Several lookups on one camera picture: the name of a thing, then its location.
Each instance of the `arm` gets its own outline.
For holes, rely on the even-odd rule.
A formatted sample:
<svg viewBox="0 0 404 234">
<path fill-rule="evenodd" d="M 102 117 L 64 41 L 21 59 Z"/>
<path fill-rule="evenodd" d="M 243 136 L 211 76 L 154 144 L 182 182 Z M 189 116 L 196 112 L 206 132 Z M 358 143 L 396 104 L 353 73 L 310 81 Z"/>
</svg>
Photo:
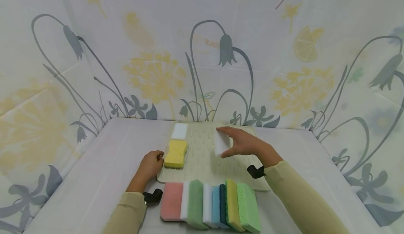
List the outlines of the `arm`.
<svg viewBox="0 0 404 234">
<path fill-rule="evenodd" d="M 138 233 L 146 214 L 143 192 L 148 181 L 154 178 L 163 167 L 163 154 L 162 151 L 151 151 L 143 158 L 139 169 L 104 227 L 103 234 Z"/>
<path fill-rule="evenodd" d="M 270 144 L 240 129 L 221 127 L 217 130 L 233 138 L 233 147 L 224 152 L 222 158 L 254 154 L 260 159 L 267 183 L 303 234 L 349 233 L 321 195 Z"/>
</svg>

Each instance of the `light green sponge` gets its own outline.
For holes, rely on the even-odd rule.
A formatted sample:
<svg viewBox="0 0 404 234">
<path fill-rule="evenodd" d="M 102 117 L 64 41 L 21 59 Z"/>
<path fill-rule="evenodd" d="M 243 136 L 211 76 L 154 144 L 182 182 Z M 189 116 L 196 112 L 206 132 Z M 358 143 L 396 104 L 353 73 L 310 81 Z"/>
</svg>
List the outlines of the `light green sponge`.
<svg viewBox="0 0 404 234">
<path fill-rule="evenodd" d="M 245 183 L 237 184 L 238 209 L 241 226 L 251 233 L 261 231 L 255 192 Z"/>
<path fill-rule="evenodd" d="M 197 229 L 209 229 L 202 221 L 203 215 L 203 183 L 193 180 L 189 183 L 187 223 Z"/>
</svg>

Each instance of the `yellow sponge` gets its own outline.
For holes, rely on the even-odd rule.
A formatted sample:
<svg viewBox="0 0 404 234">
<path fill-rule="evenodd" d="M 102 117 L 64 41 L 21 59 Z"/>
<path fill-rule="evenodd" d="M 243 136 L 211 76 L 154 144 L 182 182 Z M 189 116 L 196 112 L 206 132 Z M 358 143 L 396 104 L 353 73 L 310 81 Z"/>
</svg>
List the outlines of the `yellow sponge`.
<svg viewBox="0 0 404 234">
<path fill-rule="evenodd" d="M 226 211 L 228 224 L 238 232 L 245 231 L 240 223 L 237 184 L 232 179 L 226 180 Z"/>
<path fill-rule="evenodd" d="M 183 168 L 187 142 L 184 140 L 171 140 L 168 154 L 164 159 L 164 166 L 167 168 Z"/>
</svg>

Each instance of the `green sponge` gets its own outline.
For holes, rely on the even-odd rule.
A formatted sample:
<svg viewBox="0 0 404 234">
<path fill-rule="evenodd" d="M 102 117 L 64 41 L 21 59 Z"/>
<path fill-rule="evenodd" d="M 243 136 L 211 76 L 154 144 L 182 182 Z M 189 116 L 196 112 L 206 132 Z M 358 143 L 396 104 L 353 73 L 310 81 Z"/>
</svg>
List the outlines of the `green sponge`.
<svg viewBox="0 0 404 234">
<path fill-rule="evenodd" d="M 255 192 L 245 183 L 237 184 L 238 209 L 241 226 L 251 233 L 261 231 Z"/>
<path fill-rule="evenodd" d="M 245 231 L 238 212 L 237 185 L 232 179 L 226 180 L 226 211 L 229 225 L 236 231 Z"/>
<path fill-rule="evenodd" d="M 209 229 L 202 222 L 203 215 L 203 183 L 193 180 L 189 183 L 187 223 L 197 229 Z"/>
</svg>

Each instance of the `melamine sponge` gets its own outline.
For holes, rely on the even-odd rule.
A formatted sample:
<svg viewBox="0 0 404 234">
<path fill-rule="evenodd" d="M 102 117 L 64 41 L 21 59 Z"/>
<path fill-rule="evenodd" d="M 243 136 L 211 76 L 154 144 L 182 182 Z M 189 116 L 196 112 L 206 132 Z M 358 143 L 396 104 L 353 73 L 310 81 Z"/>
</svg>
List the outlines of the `melamine sponge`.
<svg viewBox="0 0 404 234">
<path fill-rule="evenodd" d="M 163 221 L 181 222 L 182 183 L 166 183 L 161 201 L 160 216 Z"/>
<path fill-rule="evenodd" d="M 238 212 L 237 185 L 232 179 L 226 180 L 226 212 L 228 224 L 236 231 L 245 231 Z"/>
<path fill-rule="evenodd" d="M 203 184 L 203 215 L 202 222 L 207 226 L 217 229 L 212 221 L 212 190 L 213 187 L 210 184 Z"/>
<path fill-rule="evenodd" d="M 183 221 L 188 220 L 188 201 L 189 201 L 189 181 L 182 184 L 182 199 L 181 199 L 181 213 L 180 219 Z"/>
<path fill-rule="evenodd" d="M 166 168 L 183 168 L 185 154 L 187 152 L 187 142 L 183 140 L 171 140 L 168 154 L 164 159 Z"/>
<path fill-rule="evenodd" d="M 238 210 L 241 226 L 251 233 L 261 231 L 255 192 L 245 183 L 237 184 Z"/>
<path fill-rule="evenodd" d="M 197 229 L 209 229 L 202 221 L 203 183 L 193 180 L 189 183 L 189 200 L 187 223 Z"/>
<path fill-rule="evenodd" d="M 220 156 L 230 148 L 230 137 L 215 130 L 215 155 Z"/>
<path fill-rule="evenodd" d="M 187 123 L 175 123 L 173 133 L 171 133 L 171 139 L 185 140 L 188 131 Z"/>
<path fill-rule="evenodd" d="M 212 189 L 212 223 L 221 229 L 229 228 L 229 226 L 220 221 L 220 186 L 214 186 Z"/>
</svg>

